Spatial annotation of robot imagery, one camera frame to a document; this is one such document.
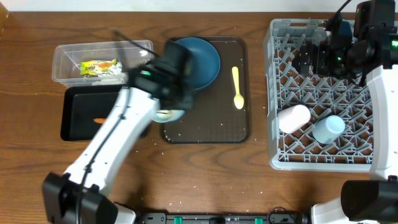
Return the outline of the light blue rice bowl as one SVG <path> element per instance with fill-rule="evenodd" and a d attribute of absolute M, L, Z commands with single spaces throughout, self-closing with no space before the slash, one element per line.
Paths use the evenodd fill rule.
<path fill-rule="evenodd" d="M 180 119 L 184 114 L 184 110 L 158 110 L 153 120 L 157 123 L 168 123 Z"/>

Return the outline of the dark blue plate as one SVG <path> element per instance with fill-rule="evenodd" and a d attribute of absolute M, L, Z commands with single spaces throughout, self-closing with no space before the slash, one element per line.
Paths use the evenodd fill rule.
<path fill-rule="evenodd" d="M 221 68 L 221 59 L 216 48 L 209 41 L 199 37 L 184 37 L 175 42 L 192 53 L 190 83 L 194 90 L 202 90 L 209 86 Z"/>

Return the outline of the white napkin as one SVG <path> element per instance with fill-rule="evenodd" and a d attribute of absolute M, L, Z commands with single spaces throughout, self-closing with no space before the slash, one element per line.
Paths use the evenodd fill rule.
<path fill-rule="evenodd" d="M 123 72 L 123 66 L 120 62 L 110 66 L 109 70 L 97 75 L 98 81 L 92 83 L 96 85 L 122 85 L 127 82 L 127 73 Z"/>

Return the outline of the pink cup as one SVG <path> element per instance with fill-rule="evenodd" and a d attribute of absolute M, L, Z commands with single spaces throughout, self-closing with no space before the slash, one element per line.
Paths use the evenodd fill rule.
<path fill-rule="evenodd" d="M 311 113 L 305 105 L 295 105 L 277 114 L 279 129 L 292 134 L 310 121 Z"/>

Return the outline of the light blue cup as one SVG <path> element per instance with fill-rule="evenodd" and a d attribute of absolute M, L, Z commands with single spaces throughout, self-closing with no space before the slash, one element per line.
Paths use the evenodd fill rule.
<path fill-rule="evenodd" d="M 319 143 L 331 144 L 343 133 L 345 127 L 345 122 L 341 117 L 331 115 L 317 121 L 312 133 Z"/>

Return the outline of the orange carrot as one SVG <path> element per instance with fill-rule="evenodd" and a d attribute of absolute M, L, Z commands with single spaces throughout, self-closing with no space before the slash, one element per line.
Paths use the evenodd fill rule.
<path fill-rule="evenodd" d="M 93 121 L 98 124 L 103 124 L 106 121 L 106 118 L 95 118 Z"/>

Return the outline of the green yellow snack wrapper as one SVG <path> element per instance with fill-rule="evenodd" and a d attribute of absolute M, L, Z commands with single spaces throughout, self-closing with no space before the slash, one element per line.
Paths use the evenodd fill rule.
<path fill-rule="evenodd" d="M 80 74 L 95 76 L 100 73 L 106 73 L 113 65 L 116 65 L 117 62 L 116 58 L 113 60 L 90 60 L 82 62 L 80 64 Z"/>

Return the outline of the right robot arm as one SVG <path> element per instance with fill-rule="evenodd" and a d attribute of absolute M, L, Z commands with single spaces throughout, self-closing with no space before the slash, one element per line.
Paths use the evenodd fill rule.
<path fill-rule="evenodd" d="M 303 44 L 293 66 L 352 81 L 361 75 L 373 111 L 373 161 L 369 180 L 347 180 L 340 197 L 311 208 L 309 223 L 397 222 L 397 26 L 394 0 L 357 5 L 355 22 L 341 12 L 324 21 L 330 37 L 323 44 Z"/>

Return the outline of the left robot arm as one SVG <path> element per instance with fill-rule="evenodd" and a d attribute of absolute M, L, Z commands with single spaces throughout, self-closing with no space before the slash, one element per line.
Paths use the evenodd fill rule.
<path fill-rule="evenodd" d="M 122 163 L 159 110 L 189 110 L 193 55 L 168 40 L 161 56 L 128 70 L 128 79 L 88 147 L 63 175 L 43 184 L 50 223 L 134 223 L 136 212 L 108 196 Z"/>

